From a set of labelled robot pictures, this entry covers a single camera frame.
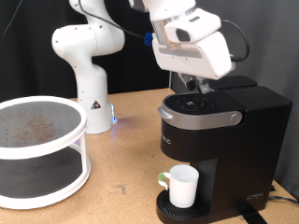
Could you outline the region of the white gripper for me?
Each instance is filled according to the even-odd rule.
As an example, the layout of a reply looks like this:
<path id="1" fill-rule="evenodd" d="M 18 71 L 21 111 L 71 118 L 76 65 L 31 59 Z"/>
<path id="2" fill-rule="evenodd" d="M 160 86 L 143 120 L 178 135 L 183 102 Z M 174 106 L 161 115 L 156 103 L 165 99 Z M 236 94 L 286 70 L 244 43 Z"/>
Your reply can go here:
<path id="1" fill-rule="evenodd" d="M 179 44 L 177 49 L 161 45 L 157 38 L 153 37 L 152 47 L 160 68 L 182 73 L 181 80 L 189 91 L 196 88 L 195 80 L 189 75 L 199 77 L 199 91 L 207 94 L 214 91 L 209 86 L 208 78 L 219 79 L 233 68 L 226 40 L 220 32 L 196 43 Z"/>

